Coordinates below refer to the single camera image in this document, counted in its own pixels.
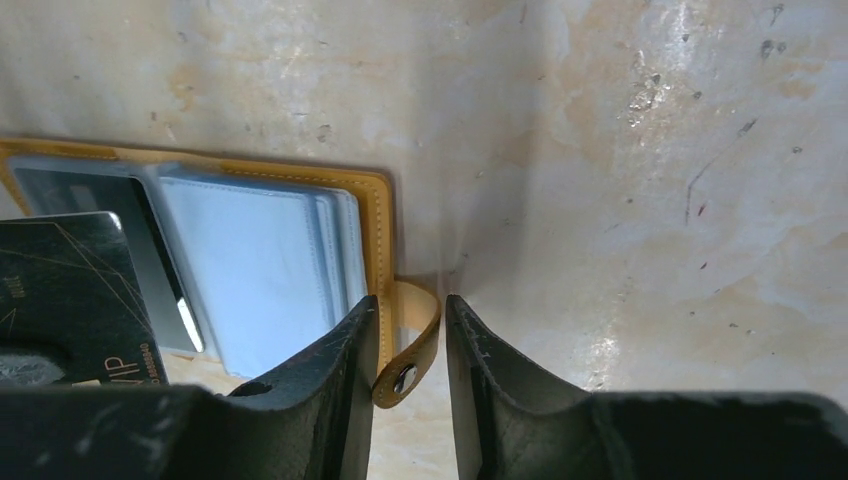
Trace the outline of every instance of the stain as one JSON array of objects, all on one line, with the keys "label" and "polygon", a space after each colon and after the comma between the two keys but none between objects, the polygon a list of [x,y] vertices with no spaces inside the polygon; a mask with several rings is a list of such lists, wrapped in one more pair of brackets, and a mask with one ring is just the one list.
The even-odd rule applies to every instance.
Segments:
[{"label": "stain", "polygon": [[771,8],[771,23],[769,24],[769,27],[774,26],[774,22],[777,21],[777,17],[779,17],[781,13],[783,13],[782,3],[778,3],[777,5]]},{"label": "stain", "polygon": [[318,127],[318,134],[315,135],[315,138],[319,143],[327,143],[327,137],[333,133],[333,128],[330,125],[324,124]]},{"label": "stain", "polygon": [[168,135],[168,138],[171,139],[172,142],[177,143],[177,136],[174,135],[173,124],[171,122],[165,122],[165,133]]},{"label": "stain", "polygon": [[226,34],[226,26],[224,23],[215,17],[205,17],[195,23],[194,30],[200,34],[207,42],[218,45],[224,41]]},{"label": "stain", "polygon": [[648,7],[621,8],[614,0],[595,0],[581,16],[565,16],[570,51],[560,64],[557,78],[567,102],[563,108],[574,145],[579,154],[604,172],[613,172],[619,125],[607,119],[621,113],[629,97],[624,92],[633,83],[634,54],[624,48],[603,48],[608,32],[618,38],[639,38],[643,14]]},{"label": "stain", "polygon": [[783,75],[791,75],[798,72],[819,73],[824,70],[824,66],[824,62],[798,61],[787,58],[780,62],[778,71]]},{"label": "stain", "polygon": [[760,45],[760,58],[763,61],[768,60],[768,57],[771,55],[771,52],[774,50],[774,41],[773,40],[765,40]]},{"label": "stain", "polygon": [[742,128],[740,128],[739,131],[736,132],[736,135],[738,137],[745,136],[748,132],[751,131],[752,128],[754,128],[754,125],[757,124],[757,120],[758,119],[755,118],[755,119],[751,120],[750,122],[746,123],[745,125],[742,125]]},{"label": "stain", "polygon": [[533,162],[536,133],[527,131],[506,142],[498,156],[518,167],[527,167]]},{"label": "stain", "polygon": [[825,245],[826,248],[835,248],[839,250],[848,250],[848,232],[843,232],[837,235],[833,240]]},{"label": "stain", "polygon": [[808,100],[816,93],[816,86],[803,80],[786,80],[777,84],[777,91],[784,98],[800,98]]},{"label": "stain", "polygon": [[168,90],[183,103],[181,112],[187,112],[194,106],[194,85],[200,78],[200,70],[193,65],[181,65],[168,76]]}]

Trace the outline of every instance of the white marble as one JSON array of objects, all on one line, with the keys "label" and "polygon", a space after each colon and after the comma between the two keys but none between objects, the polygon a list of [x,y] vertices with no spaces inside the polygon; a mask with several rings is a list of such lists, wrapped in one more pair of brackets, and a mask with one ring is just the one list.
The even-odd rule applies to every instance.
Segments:
[{"label": "white marble", "polygon": [[[843,0],[12,1],[0,132],[381,168],[400,270],[557,375],[848,405],[846,24]],[[448,399],[440,363],[377,412],[373,478],[454,475]]]}]

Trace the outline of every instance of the leather strap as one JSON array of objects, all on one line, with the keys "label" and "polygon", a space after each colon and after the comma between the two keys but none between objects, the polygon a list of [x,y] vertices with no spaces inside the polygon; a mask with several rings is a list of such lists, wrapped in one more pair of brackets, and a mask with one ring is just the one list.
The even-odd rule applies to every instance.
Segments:
[{"label": "leather strap", "polygon": [[[380,408],[391,408],[406,398],[424,378],[436,352],[439,349],[439,326],[441,325],[441,304],[435,295],[427,290],[403,280],[395,281],[394,298],[397,301],[397,318],[401,327],[421,332],[412,344],[397,354],[380,372],[371,398]],[[415,368],[415,378],[404,388],[395,388],[409,379],[400,379],[401,374],[409,375]]]},{"label": "leather strap", "polygon": [[[394,278],[391,189],[382,175],[267,161],[223,159],[187,152],[38,139],[0,140],[0,180],[26,213],[30,213],[30,209],[6,163],[8,157],[17,154],[44,154],[105,161],[123,160],[140,164],[180,162],[200,168],[214,168],[234,175],[265,177],[348,190],[359,200],[363,250],[368,271],[368,291],[377,295],[380,309],[380,359],[379,374],[372,390],[374,404],[381,408],[397,405],[418,385],[433,363],[438,350],[441,306],[434,294],[411,283],[396,281]],[[419,330],[422,333],[409,347],[393,358],[396,351],[395,330],[398,326]],[[415,369],[414,379],[410,379],[412,367]],[[402,388],[396,391],[399,381]]]}]

